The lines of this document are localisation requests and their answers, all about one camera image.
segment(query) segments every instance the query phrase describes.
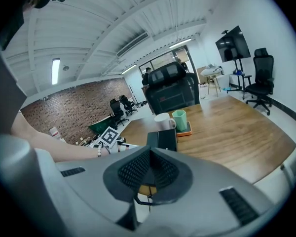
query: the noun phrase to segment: air vent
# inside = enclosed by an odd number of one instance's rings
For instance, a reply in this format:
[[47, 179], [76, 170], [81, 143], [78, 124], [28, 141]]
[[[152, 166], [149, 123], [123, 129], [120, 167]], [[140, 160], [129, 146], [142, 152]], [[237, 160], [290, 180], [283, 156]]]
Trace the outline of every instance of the air vent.
[[79, 168], [72, 168], [72, 169], [60, 171], [60, 173], [63, 175], [63, 177], [67, 177], [67, 176], [79, 174], [84, 171], [85, 169], [83, 167], [79, 167]]
[[222, 189], [219, 193], [242, 226], [258, 218], [259, 215], [256, 211], [253, 210], [233, 187]]
[[124, 55], [126, 52], [128, 52], [130, 49], [132, 49], [134, 46], [138, 45], [140, 42], [142, 42], [143, 40], [145, 40], [146, 38], [148, 38], [148, 34], [147, 33], [143, 33], [141, 35], [139, 35], [137, 38], [135, 38], [134, 40], [132, 40], [130, 43], [128, 43], [126, 46], [124, 46], [118, 53], [117, 56], [121, 57], [122, 55]]

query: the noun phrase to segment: stool leg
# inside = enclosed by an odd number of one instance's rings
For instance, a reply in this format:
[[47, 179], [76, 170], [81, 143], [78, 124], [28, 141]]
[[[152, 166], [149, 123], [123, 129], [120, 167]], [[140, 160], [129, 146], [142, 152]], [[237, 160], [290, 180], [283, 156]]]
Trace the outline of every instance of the stool leg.
[[209, 95], [209, 80], [208, 80], [208, 77], [206, 77], [207, 78], [207, 84], [208, 84], [208, 92], [207, 92], [207, 95]]
[[213, 76], [214, 84], [215, 84], [215, 90], [216, 90], [216, 95], [218, 97], [218, 91], [217, 91], [217, 83], [215, 81], [215, 76]]
[[219, 91], [221, 92], [221, 86], [219, 85], [219, 83], [218, 83], [218, 80], [217, 80], [217, 77], [216, 77], [216, 76], [215, 76], [215, 78], [216, 78], [216, 82], [217, 82], [217, 85], [218, 85]]

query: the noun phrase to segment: mug handle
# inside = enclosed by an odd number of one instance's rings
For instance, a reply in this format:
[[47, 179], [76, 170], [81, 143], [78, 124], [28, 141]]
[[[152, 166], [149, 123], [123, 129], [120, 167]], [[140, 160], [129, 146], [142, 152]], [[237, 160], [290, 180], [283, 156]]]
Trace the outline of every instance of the mug handle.
[[173, 129], [173, 128], [176, 128], [176, 127], [177, 127], [177, 123], [176, 123], [176, 121], [175, 121], [173, 118], [169, 119], [169, 123], [170, 123], [170, 126], [172, 126], [172, 128], [171, 128], [171, 129]]

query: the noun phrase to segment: brick wall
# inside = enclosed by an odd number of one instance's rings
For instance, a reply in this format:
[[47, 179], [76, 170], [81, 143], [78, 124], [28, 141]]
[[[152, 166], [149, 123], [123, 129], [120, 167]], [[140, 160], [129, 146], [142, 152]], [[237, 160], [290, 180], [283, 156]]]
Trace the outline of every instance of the brick wall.
[[55, 126], [67, 143], [74, 144], [94, 135], [88, 126], [111, 114], [110, 100], [120, 95], [132, 96], [125, 79], [92, 82], [54, 93], [21, 112], [37, 131], [50, 135]]

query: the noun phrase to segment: cup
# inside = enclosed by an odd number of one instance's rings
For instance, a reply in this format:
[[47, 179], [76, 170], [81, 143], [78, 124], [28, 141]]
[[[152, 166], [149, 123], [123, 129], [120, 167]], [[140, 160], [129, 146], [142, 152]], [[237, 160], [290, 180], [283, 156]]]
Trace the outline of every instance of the cup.
[[175, 112], [172, 113], [172, 117], [174, 118], [177, 124], [177, 130], [184, 131], [187, 129], [185, 110], [176, 110]]
[[173, 118], [170, 118], [170, 115], [167, 113], [161, 113], [154, 117], [159, 131], [170, 130], [177, 127], [177, 124]]

